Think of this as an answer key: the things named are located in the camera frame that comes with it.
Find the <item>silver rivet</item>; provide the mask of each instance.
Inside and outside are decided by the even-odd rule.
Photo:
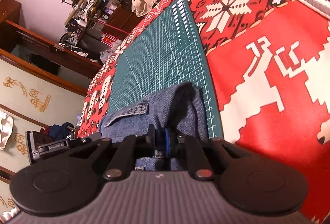
[[[212,172],[208,169],[200,169],[196,172],[196,176],[199,178],[207,178],[212,176]]]
[[[106,176],[110,178],[120,177],[123,173],[119,169],[110,169],[106,171]]]

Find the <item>cutting mat ruler marking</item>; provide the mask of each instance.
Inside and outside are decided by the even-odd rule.
[[[174,0],[119,57],[108,114],[191,81],[202,95],[209,137],[223,138],[206,56],[187,0]]]

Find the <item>cardboard tube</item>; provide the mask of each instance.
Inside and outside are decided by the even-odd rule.
[[[84,3],[85,0],[80,0],[78,2],[78,4],[75,6],[75,8],[72,10],[72,12],[69,14],[68,19],[65,21],[64,25],[67,25],[71,19],[73,18],[73,16],[75,16],[75,14],[77,13],[77,11],[80,9],[80,6]]]

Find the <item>red blanket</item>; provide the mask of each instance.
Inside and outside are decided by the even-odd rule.
[[[90,84],[79,137],[105,115],[118,56],[172,0],[162,0]],[[330,212],[330,25],[296,0],[188,0],[227,141],[293,166],[309,183],[302,212]]]

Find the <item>black device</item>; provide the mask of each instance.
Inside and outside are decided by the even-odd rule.
[[[10,223],[310,223],[298,212],[308,188],[295,169],[220,138],[201,144],[171,132],[168,150],[155,137],[150,125],[121,143],[57,147],[12,178],[21,212]],[[135,160],[155,150],[187,169],[135,171]]]

